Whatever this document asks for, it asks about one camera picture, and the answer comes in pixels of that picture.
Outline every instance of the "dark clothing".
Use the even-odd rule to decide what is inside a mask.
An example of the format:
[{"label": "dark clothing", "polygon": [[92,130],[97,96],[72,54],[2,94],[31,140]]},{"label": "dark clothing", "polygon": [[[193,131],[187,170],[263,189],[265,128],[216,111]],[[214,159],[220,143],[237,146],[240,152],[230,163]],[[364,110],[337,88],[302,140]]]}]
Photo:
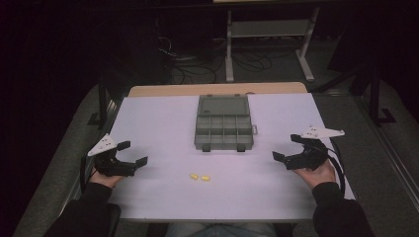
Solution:
[{"label": "dark clothing", "polygon": [[343,199],[336,183],[320,184],[312,193],[317,203],[313,223],[319,236],[375,236],[363,208],[353,199]]},{"label": "dark clothing", "polygon": [[71,201],[49,227],[45,237],[108,236],[108,199],[112,189],[89,183],[79,200]]},{"label": "dark clothing", "polygon": [[[69,203],[44,236],[107,236],[111,192],[108,187],[88,184],[81,199]],[[344,199],[336,183],[320,184],[312,193],[317,203],[313,222],[319,236],[375,236],[361,206]]]}]

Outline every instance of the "yellow object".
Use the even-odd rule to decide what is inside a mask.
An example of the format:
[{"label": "yellow object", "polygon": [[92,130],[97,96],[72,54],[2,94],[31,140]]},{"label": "yellow object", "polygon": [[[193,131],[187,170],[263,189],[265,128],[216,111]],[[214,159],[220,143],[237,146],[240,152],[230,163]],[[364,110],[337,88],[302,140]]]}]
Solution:
[{"label": "yellow object", "polygon": [[198,175],[196,175],[196,174],[191,174],[190,176],[191,176],[191,178],[192,178],[192,179],[194,179],[194,180],[197,180],[197,179],[199,178],[199,176],[198,176]]},{"label": "yellow object", "polygon": [[210,176],[201,176],[201,180],[203,180],[203,181],[209,181],[210,180]]}]

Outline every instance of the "white tabletop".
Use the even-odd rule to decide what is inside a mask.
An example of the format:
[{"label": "white tabletop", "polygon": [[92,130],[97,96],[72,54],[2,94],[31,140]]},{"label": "white tabletop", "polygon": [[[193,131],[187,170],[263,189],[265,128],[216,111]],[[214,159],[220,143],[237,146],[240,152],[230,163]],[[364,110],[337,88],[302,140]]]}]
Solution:
[{"label": "white tabletop", "polygon": [[[311,94],[249,95],[257,125],[252,150],[244,153],[194,145],[198,96],[126,98],[111,132],[122,161],[148,156],[148,164],[120,182],[110,202],[122,218],[141,221],[274,221],[311,219],[315,202],[303,180],[273,159],[272,151],[294,155],[290,139],[310,125],[324,126]],[[323,143],[332,148],[329,139]],[[193,180],[190,174],[210,176]],[[354,198],[347,184],[346,198]]]}]

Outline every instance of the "plastic compartment tray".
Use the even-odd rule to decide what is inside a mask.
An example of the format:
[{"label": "plastic compartment tray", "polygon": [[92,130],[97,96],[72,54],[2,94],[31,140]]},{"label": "plastic compartment tray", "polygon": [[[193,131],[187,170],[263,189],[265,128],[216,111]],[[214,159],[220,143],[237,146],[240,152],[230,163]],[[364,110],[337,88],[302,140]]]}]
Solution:
[{"label": "plastic compartment tray", "polygon": [[253,129],[247,96],[200,96],[195,146],[204,152],[253,146]]}]

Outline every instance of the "hand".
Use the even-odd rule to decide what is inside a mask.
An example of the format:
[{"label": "hand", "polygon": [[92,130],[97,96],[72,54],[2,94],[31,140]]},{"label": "hand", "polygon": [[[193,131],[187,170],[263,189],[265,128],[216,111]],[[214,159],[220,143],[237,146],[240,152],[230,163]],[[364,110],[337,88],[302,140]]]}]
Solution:
[{"label": "hand", "polygon": [[104,186],[107,186],[113,189],[119,181],[121,181],[124,176],[112,176],[108,177],[106,175],[102,175],[101,173],[97,172],[95,168],[92,170],[92,177],[90,178],[91,183],[97,183]]},{"label": "hand", "polygon": [[314,171],[309,168],[293,171],[300,175],[311,189],[314,189],[314,187],[321,183],[336,182],[335,168],[332,166],[332,164],[330,164],[329,160],[326,160]]}]

